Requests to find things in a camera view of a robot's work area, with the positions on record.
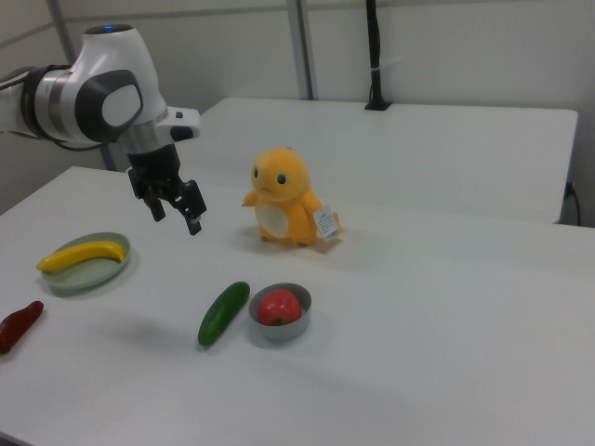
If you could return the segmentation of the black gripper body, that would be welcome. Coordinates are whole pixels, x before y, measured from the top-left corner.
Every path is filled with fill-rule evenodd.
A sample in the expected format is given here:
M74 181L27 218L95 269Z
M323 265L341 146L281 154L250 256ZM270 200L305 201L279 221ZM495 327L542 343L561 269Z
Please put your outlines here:
M148 190L161 198L178 198L182 183L179 177L180 160L174 144L145 153L129 153L128 176L137 198L144 198Z

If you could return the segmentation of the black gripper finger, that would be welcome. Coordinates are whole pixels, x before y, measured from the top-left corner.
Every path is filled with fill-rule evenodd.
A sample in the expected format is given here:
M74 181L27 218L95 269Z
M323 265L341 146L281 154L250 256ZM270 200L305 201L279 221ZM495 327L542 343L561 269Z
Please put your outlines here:
M191 236L202 230L201 217L207 208L203 195L194 180L179 182L175 186L173 206L185 218Z
M151 186L144 188L144 192L141 193L141 198L150 209L152 218L155 222L159 222L165 217L165 210L162 202Z

